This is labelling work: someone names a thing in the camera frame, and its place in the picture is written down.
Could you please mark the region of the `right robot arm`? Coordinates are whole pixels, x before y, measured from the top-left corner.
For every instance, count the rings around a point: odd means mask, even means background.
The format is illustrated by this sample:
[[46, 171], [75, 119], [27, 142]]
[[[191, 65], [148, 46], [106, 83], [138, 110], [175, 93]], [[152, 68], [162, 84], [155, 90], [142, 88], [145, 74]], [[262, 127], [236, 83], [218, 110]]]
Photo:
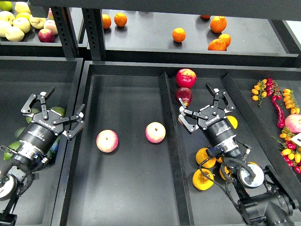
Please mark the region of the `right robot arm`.
[[202, 130], [210, 146], [203, 148], [192, 183], [200, 191], [219, 186], [248, 226], [293, 226], [290, 219], [299, 203], [272, 166], [247, 162], [249, 145], [237, 140], [237, 125], [226, 113], [235, 110], [225, 90], [206, 88], [213, 102], [198, 111], [188, 107], [190, 98], [176, 92], [179, 122], [189, 133]]

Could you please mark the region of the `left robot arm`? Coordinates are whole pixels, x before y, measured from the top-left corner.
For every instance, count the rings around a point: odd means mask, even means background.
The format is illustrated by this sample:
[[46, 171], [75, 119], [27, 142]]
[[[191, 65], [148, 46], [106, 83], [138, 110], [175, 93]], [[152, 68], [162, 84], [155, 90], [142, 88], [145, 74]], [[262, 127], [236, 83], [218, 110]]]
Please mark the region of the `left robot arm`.
[[2, 145], [1, 151], [11, 158], [0, 171], [0, 199], [7, 200], [6, 208], [0, 214], [2, 226], [14, 226], [17, 216], [13, 213], [20, 198], [37, 178], [37, 171], [46, 167], [51, 156], [49, 150], [55, 141], [64, 135], [73, 139], [84, 127], [82, 104], [72, 116], [63, 117], [59, 112], [48, 109], [46, 100], [55, 91], [31, 94], [21, 109], [23, 116], [30, 117], [30, 123], [18, 137], [20, 146], [12, 149]]

